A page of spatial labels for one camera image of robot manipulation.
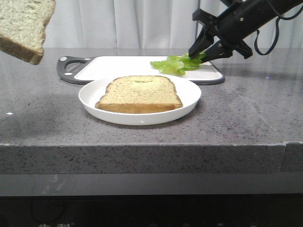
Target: countertop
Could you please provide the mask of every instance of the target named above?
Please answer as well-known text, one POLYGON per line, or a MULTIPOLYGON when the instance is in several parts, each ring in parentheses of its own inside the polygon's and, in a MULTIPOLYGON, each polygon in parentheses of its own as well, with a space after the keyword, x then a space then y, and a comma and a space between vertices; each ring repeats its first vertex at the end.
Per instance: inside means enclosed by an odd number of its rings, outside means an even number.
POLYGON ((151 126, 117 125, 93 117, 78 100, 83 85, 65 82, 56 72, 61 56, 185 52, 46 48, 37 66, 0 53, 0 184, 6 185, 0 196, 11 195, 16 177, 71 174, 109 179, 115 174, 242 179, 296 174, 294 192, 303 192, 301 49, 255 53, 247 60, 234 53, 212 61, 225 81, 200 86, 202 97, 190 114, 151 126))

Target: floating bread slice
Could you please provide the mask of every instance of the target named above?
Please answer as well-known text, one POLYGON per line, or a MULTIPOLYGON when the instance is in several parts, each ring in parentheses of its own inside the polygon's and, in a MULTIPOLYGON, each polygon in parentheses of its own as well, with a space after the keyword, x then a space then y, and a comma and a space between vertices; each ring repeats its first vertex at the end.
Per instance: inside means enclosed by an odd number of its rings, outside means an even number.
POLYGON ((0 0, 0 50, 39 64, 54 8, 55 0, 0 0))
POLYGON ((163 76, 128 76, 115 79, 95 104, 101 110, 148 114, 183 106, 174 83, 163 76))

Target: bread slice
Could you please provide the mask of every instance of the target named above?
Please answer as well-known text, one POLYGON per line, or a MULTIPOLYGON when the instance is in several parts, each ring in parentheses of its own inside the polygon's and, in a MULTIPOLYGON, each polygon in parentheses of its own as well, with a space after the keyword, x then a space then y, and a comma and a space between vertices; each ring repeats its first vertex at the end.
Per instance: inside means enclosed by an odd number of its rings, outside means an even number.
POLYGON ((148 114, 183 106, 175 85, 163 76, 128 76, 115 79, 95 107, 126 114, 148 114))
POLYGON ((55 0, 0 0, 0 50, 39 64, 54 8, 55 0))

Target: curtain fold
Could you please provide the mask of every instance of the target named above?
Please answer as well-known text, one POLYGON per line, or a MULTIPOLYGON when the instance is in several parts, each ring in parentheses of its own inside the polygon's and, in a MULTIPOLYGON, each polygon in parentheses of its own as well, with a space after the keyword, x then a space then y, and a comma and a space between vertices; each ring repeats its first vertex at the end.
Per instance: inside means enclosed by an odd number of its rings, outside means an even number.
MULTIPOLYGON (((189 48, 201 30, 192 21, 198 7, 215 16, 226 9, 219 0, 56 0, 44 47, 189 48)), ((280 21, 277 47, 303 48, 302 18, 280 21)), ((259 47, 268 48, 274 36, 272 20, 260 29, 259 47)), ((245 41, 253 48, 255 38, 245 41)))

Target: lettuce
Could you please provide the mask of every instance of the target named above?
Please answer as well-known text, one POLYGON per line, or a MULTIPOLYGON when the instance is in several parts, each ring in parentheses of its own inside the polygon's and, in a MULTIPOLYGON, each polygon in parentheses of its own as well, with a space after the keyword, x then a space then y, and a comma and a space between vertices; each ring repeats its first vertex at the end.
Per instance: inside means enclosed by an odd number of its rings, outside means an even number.
POLYGON ((201 52, 193 59, 188 56, 188 53, 180 57, 170 55, 164 61, 151 61, 151 65, 162 74, 183 76, 185 71, 198 69, 202 63, 201 59, 205 56, 204 52, 201 52))

